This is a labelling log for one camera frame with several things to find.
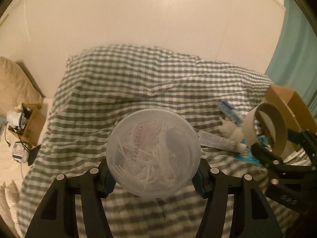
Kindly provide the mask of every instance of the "teal curtain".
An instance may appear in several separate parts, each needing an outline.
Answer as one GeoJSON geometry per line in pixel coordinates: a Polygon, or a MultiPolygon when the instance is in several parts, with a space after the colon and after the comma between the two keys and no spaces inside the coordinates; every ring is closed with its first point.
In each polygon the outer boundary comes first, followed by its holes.
{"type": "Polygon", "coordinates": [[[294,0],[286,8],[280,39],[265,74],[294,89],[317,118],[317,37],[294,0]]]}

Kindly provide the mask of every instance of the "white wall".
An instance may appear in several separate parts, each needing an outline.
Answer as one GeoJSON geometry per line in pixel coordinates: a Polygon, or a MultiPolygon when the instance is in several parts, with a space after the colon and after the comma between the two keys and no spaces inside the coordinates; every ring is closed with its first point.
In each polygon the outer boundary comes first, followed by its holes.
{"type": "Polygon", "coordinates": [[[158,45],[265,72],[283,0],[15,0],[0,20],[0,55],[23,62],[52,97],[68,55],[109,43],[158,45]]]}

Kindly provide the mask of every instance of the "plastic container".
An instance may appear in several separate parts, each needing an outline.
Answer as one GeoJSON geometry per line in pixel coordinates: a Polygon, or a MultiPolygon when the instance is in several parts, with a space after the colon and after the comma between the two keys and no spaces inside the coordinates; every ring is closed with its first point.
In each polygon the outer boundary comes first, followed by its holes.
{"type": "Polygon", "coordinates": [[[200,156],[193,127],[164,109],[140,110],[121,120],[106,148],[115,180],[128,192],[152,198],[185,187],[197,172],[200,156]]]}

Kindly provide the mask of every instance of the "small cardboard box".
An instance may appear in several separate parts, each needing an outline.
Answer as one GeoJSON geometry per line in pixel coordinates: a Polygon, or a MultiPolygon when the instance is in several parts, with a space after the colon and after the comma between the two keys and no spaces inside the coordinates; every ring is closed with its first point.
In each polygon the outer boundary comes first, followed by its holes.
{"type": "MultiPolygon", "coordinates": [[[[286,128],[294,131],[304,131],[309,129],[313,133],[317,132],[317,124],[311,115],[308,107],[303,102],[299,94],[292,89],[282,86],[271,85],[262,102],[268,102],[274,105],[281,113],[285,120],[286,128]]],[[[275,140],[275,130],[273,125],[267,121],[266,117],[260,114],[258,117],[260,122],[265,122],[267,130],[275,140]]],[[[286,149],[281,151],[280,156],[285,159],[300,145],[296,145],[290,141],[286,144],[286,149]]]]}
{"type": "MultiPolygon", "coordinates": [[[[36,146],[46,118],[40,112],[37,105],[22,104],[22,106],[24,109],[29,108],[31,110],[31,115],[20,138],[32,146],[36,146]]],[[[18,134],[13,131],[11,126],[9,126],[8,130],[18,138],[18,134]]]]}

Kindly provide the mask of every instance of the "tape roll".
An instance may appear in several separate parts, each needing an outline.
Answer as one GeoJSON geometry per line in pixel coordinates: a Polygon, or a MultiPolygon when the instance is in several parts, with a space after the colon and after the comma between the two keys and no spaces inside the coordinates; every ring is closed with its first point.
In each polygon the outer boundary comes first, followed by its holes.
{"type": "Polygon", "coordinates": [[[279,110],[270,103],[262,103],[258,105],[252,109],[243,120],[242,132],[248,148],[251,148],[251,146],[255,143],[261,143],[254,128],[254,121],[256,119],[257,112],[265,113],[272,121],[275,129],[275,143],[272,148],[272,152],[275,155],[281,155],[286,148],[287,129],[283,116],[279,110]]]}

